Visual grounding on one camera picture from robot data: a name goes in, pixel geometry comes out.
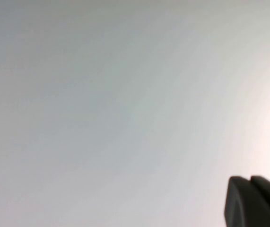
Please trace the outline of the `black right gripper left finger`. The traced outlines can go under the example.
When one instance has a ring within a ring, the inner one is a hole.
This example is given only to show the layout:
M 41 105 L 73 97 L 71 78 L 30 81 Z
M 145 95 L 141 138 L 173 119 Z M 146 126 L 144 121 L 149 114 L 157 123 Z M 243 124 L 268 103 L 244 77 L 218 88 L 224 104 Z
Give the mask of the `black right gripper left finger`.
M 227 227 L 270 227 L 270 207 L 261 193 L 241 176 L 229 178 L 224 217 Z

